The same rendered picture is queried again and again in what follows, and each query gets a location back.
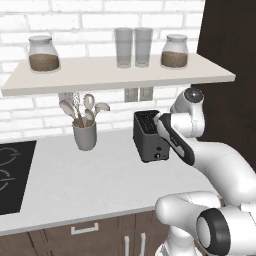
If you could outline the glass jar with brown contents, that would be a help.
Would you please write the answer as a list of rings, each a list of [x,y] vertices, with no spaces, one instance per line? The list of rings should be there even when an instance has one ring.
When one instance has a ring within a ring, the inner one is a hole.
[[[187,36],[169,34],[161,54],[161,65],[166,68],[185,68],[188,62]]]
[[[29,63],[33,71],[52,72],[60,68],[59,55],[51,36],[31,36],[29,43]]]

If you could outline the dark brown tall cabinet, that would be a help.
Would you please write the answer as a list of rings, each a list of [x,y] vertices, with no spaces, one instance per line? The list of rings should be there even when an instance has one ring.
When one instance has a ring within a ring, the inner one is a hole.
[[[203,141],[223,142],[256,170],[256,0],[206,0],[197,53],[236,75],[199,84]]]

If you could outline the dark wood drawer front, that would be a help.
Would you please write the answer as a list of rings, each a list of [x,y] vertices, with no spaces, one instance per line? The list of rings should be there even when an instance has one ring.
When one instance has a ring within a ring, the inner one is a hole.
[[[71,226],[77,229],[92,227],[94,223],[99,223],[99,231],[80,235],[71,235]],[[135,226],[135,215],[115,216],[111,218],[78,222],[69,225],[54,226],[38,231],[31,231],[33,242],[38,247],[57,245],[58,243],[80,241],[84,238],[95,238],[105,233],[131,231]]]

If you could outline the clear drinking glass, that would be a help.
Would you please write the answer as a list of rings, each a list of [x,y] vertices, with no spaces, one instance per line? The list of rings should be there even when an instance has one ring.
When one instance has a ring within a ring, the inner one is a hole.
[[[114,34],[117,66],[129,68],[132,58],[133,30],[131,28],[116,28]]]
[[[148,67],[152,44],[152,28],[136,28],[135,32],[135,66]]]

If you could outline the grey utensil pot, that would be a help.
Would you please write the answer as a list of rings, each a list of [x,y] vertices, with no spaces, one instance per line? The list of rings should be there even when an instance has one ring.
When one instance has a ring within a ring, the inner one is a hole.
[[[78,148],[82,151],[92,150],[97,142],[97,126],[93,123],[90,127],[80,128],[72,123],[74,139]]]

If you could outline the pale wall shelf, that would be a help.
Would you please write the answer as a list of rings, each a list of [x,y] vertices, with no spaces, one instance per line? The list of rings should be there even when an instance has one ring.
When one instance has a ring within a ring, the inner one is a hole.
[[[184,69],[160,66],[160,57],[150,57],[146,68],[119,68],[114,57],[64,58],[61,69],[34,73],[22,61],[1,88],[3,96],[67,93],[107,89],[131,89],[184,84],[233,82],[235,75],[210,60],[190,54]]]

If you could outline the black hob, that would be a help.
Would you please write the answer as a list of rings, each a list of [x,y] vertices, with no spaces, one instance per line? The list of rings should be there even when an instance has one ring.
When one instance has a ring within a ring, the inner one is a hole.
[[[0,215],[18,213],[37,141],[0,144]]]

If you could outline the grey double wall socket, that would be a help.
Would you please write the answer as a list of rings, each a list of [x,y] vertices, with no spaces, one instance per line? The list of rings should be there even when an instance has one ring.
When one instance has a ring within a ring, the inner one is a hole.
[[[138,101],[152,101],[153,100],[153,88],[130,88],[124,90],[125,102],[138,102]]]

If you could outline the dark grey toaster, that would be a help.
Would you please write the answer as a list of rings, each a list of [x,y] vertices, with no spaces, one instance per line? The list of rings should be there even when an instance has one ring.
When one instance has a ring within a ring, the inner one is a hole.
[[[158,110],[136,111],[133,118],[133,140],[144,163],[169,159],[169,144],[159,136],[153,118]]]

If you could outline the pale wooden spoon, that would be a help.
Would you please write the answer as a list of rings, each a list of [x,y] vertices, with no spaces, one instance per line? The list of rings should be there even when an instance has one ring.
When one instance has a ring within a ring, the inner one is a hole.
[[[95,105],[94,109],[95,109],[94,116],[97,116],[97,114],[100,111],[109,111],[110,110],[110,106],[107,103],[99,102],[99,103],[97,103]]]
[[[90,127],[95,121],[94,113],[90,109],[85,110],[85,117],[87,119],[87,126]]]
[[[74,108],[66,101],[62,100],[59,102],[60,108],[64,111],[64,113],[70,117],[72,117],[75,121],[75,123],[82,128],[82,124],[80,120],[75,116]]]
[[[83,103],[86,109],[91,110],[95,104],[95,98],[92,94],[86,94],[83,98]]]

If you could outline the dark wood cupboard door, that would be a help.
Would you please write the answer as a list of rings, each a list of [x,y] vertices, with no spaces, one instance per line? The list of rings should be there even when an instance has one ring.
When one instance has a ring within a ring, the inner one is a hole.
[[[112,232],[52,245],[49,256],[124,256],[124,236],[129,236],[129,256],[134,255],[134,235],[132,232]]]
[[[162,224],[155,211],[135,214],[134,256],[140,256],[141,233],[146,233],[146,248],[144,256],[155,256],[156,250],[164,243],[169,227]]]

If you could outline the metal whisk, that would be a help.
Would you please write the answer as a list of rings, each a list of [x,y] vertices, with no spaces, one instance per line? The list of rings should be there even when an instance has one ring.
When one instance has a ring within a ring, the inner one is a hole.
[[[78,92],[74,92],[73,93],[73,106],[75,107],[76,111],[77,111],[77,115],[78,115],[78,121],[79,121],[79,127],[83,128],[83,120],[81,117],[81,113],[79,110],[79,104],[80,104],[80,95]]]

